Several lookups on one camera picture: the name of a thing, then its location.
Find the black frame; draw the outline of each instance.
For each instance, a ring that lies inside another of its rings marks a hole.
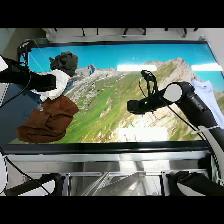
[[[98,41],[98,42],[73,42],[73,43],[47,43],[38,47],[60,47],[60,46],[86,46],[86,45],[117,45],[117,44],[152,44],[152,43],[175,43],[175,44],[208,44],[207,41]],[[123,143],[69,143],[69,144],[7,144],[3,146],[6,154],[16,155],[57,155],[57,154],[120,154],[120,153],[153,153],[153,152],[186,152],[208,150],[202,140],[194,141],[160,141],[160,142],[123,142]]]

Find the white wall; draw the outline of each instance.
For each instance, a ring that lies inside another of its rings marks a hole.
[[[7,47],[15,29],[16,28],[0,28],[0,54],[2,54]]]

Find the screen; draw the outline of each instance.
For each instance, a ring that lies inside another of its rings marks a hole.
[[[29,53],[30,70],[48,72],[50,71],[49,58],[55,58],[60,53],[68,51],[78,56],[78,68],[72,85],[64,95],[77,104],[79,112],[74,115],[65,137],[53,142],[54,144],[200,139],[196,134],[191,133],[190,127],[166,107],[145,115],[129,113],[127,101],[144,98],[139,89],[141,73],[118,71],[117,68],[120,65],[155,65],[156,71],[153,74],[157,78],[159,90],[175,81],[209,80],[217,103],[224,112],[222,73],[208,71],[208,69],[205,71],[193,69],[195,65],[217,63],[209,46],[205,43],[126,43],[37,47]],[[146,94],[144,80],[141,85]],[[13,95],[16,92],[15,89],[18,88],[11,84],[5,98]],[[1,132],[6,135],[7,143],[24,144],[16,138],[16,128],[24,124],[32,110],[38,107],[38,96],[27,92],[25,96],[20,96],[11,102],[8,108],[3,108],[4,111],[1,113],[5,113],[4,122],[9,127],[1,128]],[[176,105],[171,107],[186,119]]]

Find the brown towel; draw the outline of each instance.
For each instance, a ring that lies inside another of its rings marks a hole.
[[[47,99],[43,111],[34,109],[26,124],[17,128],[17,138],[24,142],[46,143],[62,139],[78,107],[66,96]]]

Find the floor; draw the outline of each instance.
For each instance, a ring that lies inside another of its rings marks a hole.
[[[58,42],[66,42],[66,41],[96,41],[96,40],[139,40],[139,39],[145,39],[145,40],[179,40],[183,39],[183,30],[182,29],[173,29],[170,28],[167,32],[164,31],[164,28],[147,28],[147,35],[141,36],[141,30],[139,29],[130,29],[126,38],[123,38],[122,36],[116,37],[116,35],[123,34],[124,28],[99,28],[99,36],[96,36],[96,28],[85,28],[85,34],[86,37],[82,36],[82,30],[80,28],[73,28],[73,29],[58,29],[58,33],[55,34],[55,31],[51,30],[52,36],[48,33],[48,38],[52,38],[52,41],[58,41]],[[9,57],[12,59],[16,58],[16,49],[21,44],[21,42],[27,38],[41,38],[45,36],[45,31],[43,31],[40,28],[17,28],[7,47],[3,51],[3,56]],[[211,47],[221,64],[221,66],[224,67],[224,29],[223,28],[199,28],[198,31],[194,32],[193,28],[188,29],[188,35],[185,38],[185,40],[198,40],[200,36],[206,36],[209,43],[211,44]],[[148,163],[149,169],[153,170],[156,169],[153,165],[153,162]],[[74,163],[44,163],[44,162],[16,162],[16,165],[18,165],[22,170],[25,172],[67,172],[67,171],[79,171],[83,169],[83,164],[74,164]],[[105,163],[88,163],[85,164],[85,170],[91,171],[91,170],[107,170],[109,164]],[[133,164],[133,166],[140,167],[141,164]],[[172,161],[169,164],[169,167],[174,168],[197,168],[197,161],[183,161],[180,164],[180,161]],[[19,183],[23,182],[23,177],[14,170],[10,165],[8,166],[8,172],[9,172],[9,183],[7,188],[11,188]]]

